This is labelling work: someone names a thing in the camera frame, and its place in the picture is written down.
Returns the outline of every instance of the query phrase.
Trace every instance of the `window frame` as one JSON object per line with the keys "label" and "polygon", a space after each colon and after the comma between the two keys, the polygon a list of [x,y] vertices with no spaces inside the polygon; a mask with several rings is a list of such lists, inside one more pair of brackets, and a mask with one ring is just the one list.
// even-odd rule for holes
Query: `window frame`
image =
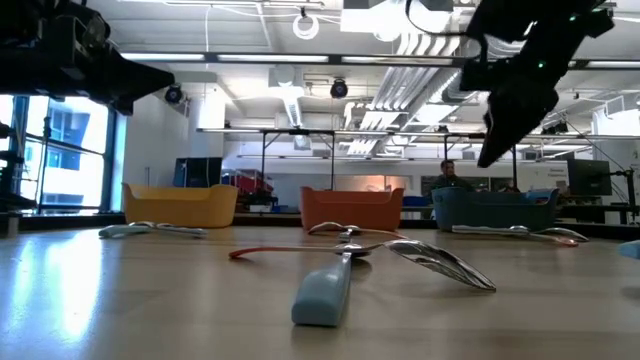
{"label": "window frame", "polygon": [[[27,132],[27,122],[29,117],[29,96],[14,96],[14,108],[13,108],[13,119],[14,119],[14,128],[21,129],[21,133],[17,134],[20,137],[20,141],[22,144],[26,144],[27,140],[39,142],[40,144],[44,143],[44,136],[32,135]],[[107,106],[108,116],[107,116],[107,131],[105,136],[106,146],[104,153],[100,153],[97,151],[93,151],[90,149],[83,148],[81,146],[66,143],[64,141],[55,140],[53,138],[49,138],[48,147],[59,148],[62,150],[75,151],[79,153],[85,154],[93,154],[101,156],[103,159],[103,172],[102,172],[102,194],[100,197],[100,205],[98,206],[85,206],[85,205],[51,205],[51,204],[43,204],[44,202],[44,193],[41,192],[41,186],[46,179],[46,167],[47,164],[43,161],[42,166],[38,169],[38,193],[39,196],[36,196],[37,199],[37,214],[42,215],[44,211],[47,210],[99,210],[101,212],[106,212],[110,209],[111,205],[111,182],[113,180],[113,161],[114,161],[114,149],[115,149],[115,123],[117,113],[113,110],[112,107]],[[47,116],[51,116],[51,107],[48,107]],[[62,129],[64,129],[64,119],[62,119]],[[9,143],[9,149],[17,150],[18,144],[14,139],[11,139]],[[25,156],[26,146],[23,146],[22,152],[19,154],[20,157]],[[20,179],[16,179],[14,183],[14,191],[20,193]]]}

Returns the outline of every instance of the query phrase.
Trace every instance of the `monitor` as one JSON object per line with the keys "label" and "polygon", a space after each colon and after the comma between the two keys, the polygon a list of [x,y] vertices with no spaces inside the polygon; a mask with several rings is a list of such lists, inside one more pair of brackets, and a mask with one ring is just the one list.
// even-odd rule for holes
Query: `monitor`
{"label": "monitor", "polygon": [[571,195],[611,195],[609,162],[601,160],[567,160]]}

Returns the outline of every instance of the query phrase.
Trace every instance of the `red object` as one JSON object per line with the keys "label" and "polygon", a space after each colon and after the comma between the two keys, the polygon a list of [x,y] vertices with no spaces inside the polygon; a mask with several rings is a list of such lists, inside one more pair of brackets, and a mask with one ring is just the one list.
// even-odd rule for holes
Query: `red object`
{"label": "red object", "polygon": [[324,222],[364,229],[396,231],[400,225],[404,189],[393,192],[315,191],[300,189],[302,227],[309,230]]}

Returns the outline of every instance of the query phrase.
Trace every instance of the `blue plastic handle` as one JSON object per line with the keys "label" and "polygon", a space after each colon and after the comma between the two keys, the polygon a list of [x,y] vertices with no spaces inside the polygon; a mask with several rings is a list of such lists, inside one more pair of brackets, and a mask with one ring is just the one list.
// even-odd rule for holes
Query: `blue plastic handle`
{"label": "blue plastic handle", "polygon": [[351,283],[351,255],[339,263],[309,273],[291,308],[291,320],[298,325],[336,327],[346,306]]}

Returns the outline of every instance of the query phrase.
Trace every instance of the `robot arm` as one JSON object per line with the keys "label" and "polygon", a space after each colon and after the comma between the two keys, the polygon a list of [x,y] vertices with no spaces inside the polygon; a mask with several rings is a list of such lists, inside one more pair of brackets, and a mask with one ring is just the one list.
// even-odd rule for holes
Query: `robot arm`
{"label": "robot arm", "polygon": [[491,35],[526,42],[512,58],[468,60],[460,90],[490,91],[487,135],[478,159],[488,167],[535,129],[556,106],[554,90],[586,36],[614,27],[604,0],[483,0],[466,35],[486,44]]}

